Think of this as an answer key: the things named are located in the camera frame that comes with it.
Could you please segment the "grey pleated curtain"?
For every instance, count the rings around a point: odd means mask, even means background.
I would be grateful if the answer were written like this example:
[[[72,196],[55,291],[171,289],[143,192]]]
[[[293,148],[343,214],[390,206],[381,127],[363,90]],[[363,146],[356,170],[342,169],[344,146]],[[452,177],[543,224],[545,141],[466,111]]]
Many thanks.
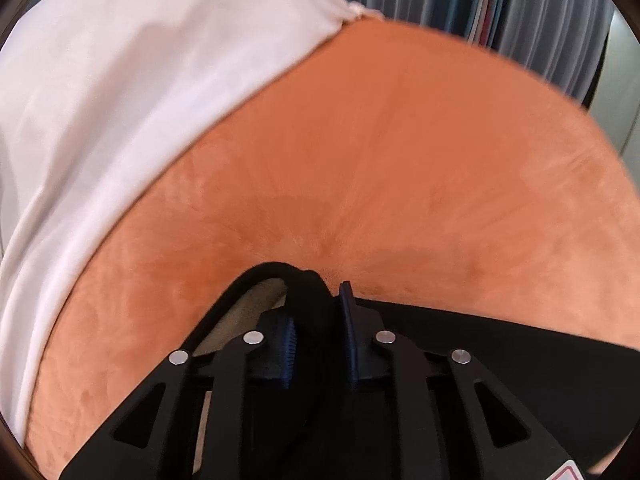
[[[349,0],[386,18],[431,27],[434,0]],[[509,0],[498,49],[565,94],[582,101],[600,64],[614,6],[611,0]]]

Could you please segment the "white bed sheet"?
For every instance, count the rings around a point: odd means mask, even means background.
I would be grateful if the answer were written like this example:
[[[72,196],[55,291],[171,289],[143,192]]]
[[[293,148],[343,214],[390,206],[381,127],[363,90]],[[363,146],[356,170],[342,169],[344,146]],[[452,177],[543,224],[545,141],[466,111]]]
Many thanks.
[[[1,411],[23,440],[93,252],[209,126],[366,14],[348,0],[41,0],[1,50]]]

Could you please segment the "orange plush bed blanket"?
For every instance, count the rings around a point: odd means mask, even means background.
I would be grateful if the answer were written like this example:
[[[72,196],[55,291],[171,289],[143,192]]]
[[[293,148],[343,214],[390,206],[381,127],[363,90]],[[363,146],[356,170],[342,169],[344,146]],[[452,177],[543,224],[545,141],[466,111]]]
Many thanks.
[[[40,361],[58,477],[243,271],[639,343],[639,196],[573,100],[439,32],[362,20],[209,128],[105,237]]]

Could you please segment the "black pants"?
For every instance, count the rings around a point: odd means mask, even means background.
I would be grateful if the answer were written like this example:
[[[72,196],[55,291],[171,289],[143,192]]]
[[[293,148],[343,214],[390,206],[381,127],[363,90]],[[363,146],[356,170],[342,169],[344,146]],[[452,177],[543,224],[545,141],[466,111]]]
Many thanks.
[[[639,474],[639,355],[579,336],[361,299],[383,329],[382,377],[352,382],[340,289],[263,263],[189,337],[201,344],[268,281],[284,303],[206,361],[199,479],[607,479]],[[265,314],[294,318],[290,386],[266,377]]]

